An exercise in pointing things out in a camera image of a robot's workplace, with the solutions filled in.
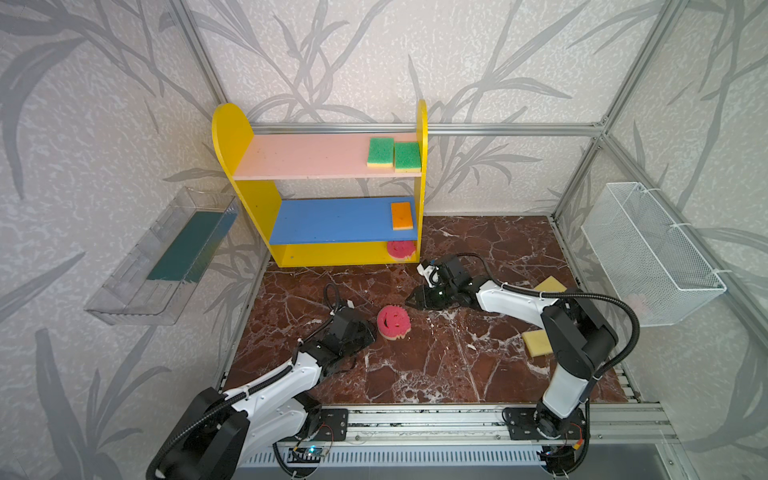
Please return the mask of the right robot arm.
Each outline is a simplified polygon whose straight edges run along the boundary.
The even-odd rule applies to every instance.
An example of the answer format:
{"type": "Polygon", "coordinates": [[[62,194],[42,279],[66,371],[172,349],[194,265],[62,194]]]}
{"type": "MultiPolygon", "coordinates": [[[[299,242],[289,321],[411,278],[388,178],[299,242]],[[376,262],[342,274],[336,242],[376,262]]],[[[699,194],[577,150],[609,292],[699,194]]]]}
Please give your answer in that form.
{"type": "Polygon", "coordinates": [[[586,403],[594,385],[636,347],[640,337],[637,313],[624,301],[605,294],[568,289],[537,291],[498,280],[486,261],[485,273],[472,275],[464,258],[477,254],[446,255],[417,266],[424,283],[416,287],[406,305],[423,311],[454,306],[496,313],[523,320],[544,330],[553,348],[555,373],[537,405],[538,422],[555,425],[569,419],[586,403]],[[616,355],[618,334],[597,308],[598,302],[622,310],[630,323],[630,336],[616,355]]]}

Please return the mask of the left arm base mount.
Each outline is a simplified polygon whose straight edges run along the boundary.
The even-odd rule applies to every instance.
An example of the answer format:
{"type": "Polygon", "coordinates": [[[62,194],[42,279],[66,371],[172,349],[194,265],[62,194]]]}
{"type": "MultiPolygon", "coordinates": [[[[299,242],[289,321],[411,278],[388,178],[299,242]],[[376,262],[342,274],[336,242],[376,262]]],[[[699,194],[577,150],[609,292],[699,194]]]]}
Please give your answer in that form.
{"type": "Polygon", "coordinates": [[[346,408],[321,408],[311,411],[295,440],[336,442],[344,441],[349,426],[349,410],[346,408]]]}

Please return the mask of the orange sponge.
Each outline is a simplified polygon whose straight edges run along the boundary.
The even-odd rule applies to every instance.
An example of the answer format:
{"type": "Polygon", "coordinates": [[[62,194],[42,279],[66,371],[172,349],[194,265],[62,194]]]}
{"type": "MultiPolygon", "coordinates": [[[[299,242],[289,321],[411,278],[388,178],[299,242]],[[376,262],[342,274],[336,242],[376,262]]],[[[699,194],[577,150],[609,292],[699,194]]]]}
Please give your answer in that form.
{"type": "Polygon", "coordinates": [[[392,203],[391,220],[393,231],[412,230],[414,228],[414,221],[411,203],[408,201],[392,203]]]}

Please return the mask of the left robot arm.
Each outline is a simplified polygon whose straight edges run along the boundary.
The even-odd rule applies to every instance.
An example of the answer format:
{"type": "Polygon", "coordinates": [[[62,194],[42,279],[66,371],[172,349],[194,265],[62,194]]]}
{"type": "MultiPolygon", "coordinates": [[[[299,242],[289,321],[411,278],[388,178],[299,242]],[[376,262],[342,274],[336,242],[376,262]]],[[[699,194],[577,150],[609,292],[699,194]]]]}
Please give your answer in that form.
{"type": "Polygon", "coordinates": [[[230,479],[250,455],[313,429],[320,409],[308,391],[339,371],[377,339],[374,323],[342,306],[289,360],[269,373],[223,393],[207,388],[184,414],[150,461],[147,479],[230,479]]]}

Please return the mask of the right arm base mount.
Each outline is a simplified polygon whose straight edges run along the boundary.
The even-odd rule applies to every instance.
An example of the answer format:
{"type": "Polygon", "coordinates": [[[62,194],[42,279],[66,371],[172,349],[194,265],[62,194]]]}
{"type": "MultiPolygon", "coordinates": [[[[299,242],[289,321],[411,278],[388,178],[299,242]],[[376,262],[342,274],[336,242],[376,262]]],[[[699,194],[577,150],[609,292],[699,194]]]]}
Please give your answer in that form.
{"type": "Polygon", "coordinates": [[[502,421],[510,439],[520,441],[575,441],[583,436],[586,425],[585,412],[580,407],[566,419],[543,408],[506,407],[502,410],[502,421]]]}

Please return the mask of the green top sponge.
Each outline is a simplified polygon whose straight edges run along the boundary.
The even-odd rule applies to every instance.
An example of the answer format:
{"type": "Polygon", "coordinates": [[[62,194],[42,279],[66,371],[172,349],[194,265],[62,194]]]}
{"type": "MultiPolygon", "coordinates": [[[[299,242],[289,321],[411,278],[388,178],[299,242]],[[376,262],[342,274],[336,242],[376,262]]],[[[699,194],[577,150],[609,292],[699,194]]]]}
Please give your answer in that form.
{"type": "Polygon", "coordinates": [[[391,137],[375,137],[369,140],[368,168],[392,168],[395,141],[391,137]]]}

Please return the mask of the pink round sponge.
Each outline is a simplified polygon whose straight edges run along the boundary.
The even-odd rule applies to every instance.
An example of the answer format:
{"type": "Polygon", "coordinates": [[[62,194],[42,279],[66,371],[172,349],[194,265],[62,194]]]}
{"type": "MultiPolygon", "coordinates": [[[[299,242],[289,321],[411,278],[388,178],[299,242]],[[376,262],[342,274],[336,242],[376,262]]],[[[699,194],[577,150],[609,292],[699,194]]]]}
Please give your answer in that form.
{"type": "Polygon", "coordinates": [[[403,339],[411,331],[407,311],[396,305],[383,307],[377,314],[376,324],[379,335],[387,340],[403,339]]]}
{"type": "Polygon", "coordinates": [[[412,240],[390,241],[386,246],[388,255],[394,260],[408,260],[416,253],[416,243],[412,240]]]}

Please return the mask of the yellow sponge green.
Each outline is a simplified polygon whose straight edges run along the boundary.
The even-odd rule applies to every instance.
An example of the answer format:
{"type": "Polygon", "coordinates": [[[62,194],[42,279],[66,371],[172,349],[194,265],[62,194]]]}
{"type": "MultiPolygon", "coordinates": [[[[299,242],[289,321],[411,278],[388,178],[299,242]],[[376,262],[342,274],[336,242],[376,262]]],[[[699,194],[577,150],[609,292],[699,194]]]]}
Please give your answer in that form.
{"type": "Polygon", "coordinates": [[[396,142],[394,144],[394,169],[400,173],[421,171],[421,152],[418,142],[396,142]]]}

